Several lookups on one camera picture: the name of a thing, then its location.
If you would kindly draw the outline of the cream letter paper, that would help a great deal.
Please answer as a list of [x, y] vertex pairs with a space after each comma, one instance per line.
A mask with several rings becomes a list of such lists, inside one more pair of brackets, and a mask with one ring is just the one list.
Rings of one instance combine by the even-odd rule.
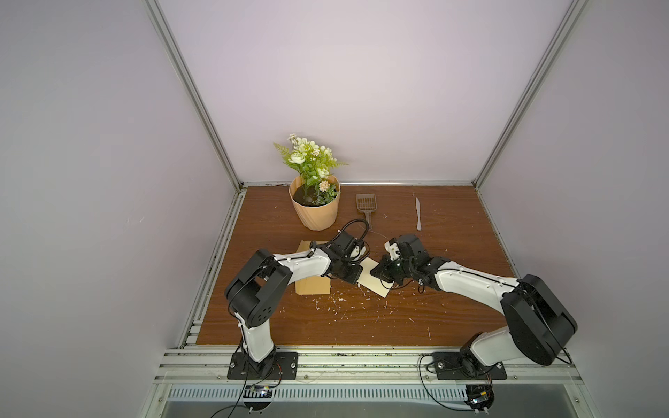
[[378, 266], [378, 262], [367, 258], [361, 262], [361, 266], [362, 273], [357, 280], [357, 284], [359, 286], [366, 287], [382, 298], [386, 298], [390, 292], [391, 285], [383, 282], [371, 274], [371, 270]]

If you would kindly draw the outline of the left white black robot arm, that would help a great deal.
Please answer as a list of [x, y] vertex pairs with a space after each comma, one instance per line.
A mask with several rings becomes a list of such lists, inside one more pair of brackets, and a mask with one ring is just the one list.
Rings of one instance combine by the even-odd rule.
[[275, 356], [270, 318], [289, 285], [310, 277], [326, 277], [350, 284], [358, 282], [362, 261], [369, 256], [364, 238], [341, 230], [322, 244], [312, 242], [295, 254], [253, 254], [226, 288], [228, 313], [237, 320], [241, 347], [247, 360], [261, 369]]

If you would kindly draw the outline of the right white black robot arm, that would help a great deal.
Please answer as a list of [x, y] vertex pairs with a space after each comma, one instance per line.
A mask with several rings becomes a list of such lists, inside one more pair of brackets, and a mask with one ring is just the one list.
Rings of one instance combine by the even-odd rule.
[[414, 234], [392, 239], [371, 275], [388, 284], [407, 279], [445, 293], [458, 294], [494, 309], [505, 325], [472, 337], [461, 347], [462, 368], [482, 374], [498, 363], [526, 358], [550, 366], [578, 331], [578, 323], [536, 275], [502, 277], [432, 257]]

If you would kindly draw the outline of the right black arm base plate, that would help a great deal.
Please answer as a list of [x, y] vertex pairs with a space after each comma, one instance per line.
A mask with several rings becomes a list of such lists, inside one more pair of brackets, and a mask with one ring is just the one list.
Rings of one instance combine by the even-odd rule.
[[508, 378], [502, 363], [484, 366], [470, 355], [459, 352], [435, 352], [427, 369], [433, 371], [439, 380], [488, 380], [503, 381]]

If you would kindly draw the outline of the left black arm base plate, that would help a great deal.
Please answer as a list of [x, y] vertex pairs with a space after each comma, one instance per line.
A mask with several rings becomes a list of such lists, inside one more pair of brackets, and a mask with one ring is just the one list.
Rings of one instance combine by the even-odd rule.
[[277, 352], [255, 362], [244, 352], [233, 354], [228, 367], [228, 380], [289, 380], [296, 378], [299, 365], [297, 352]]

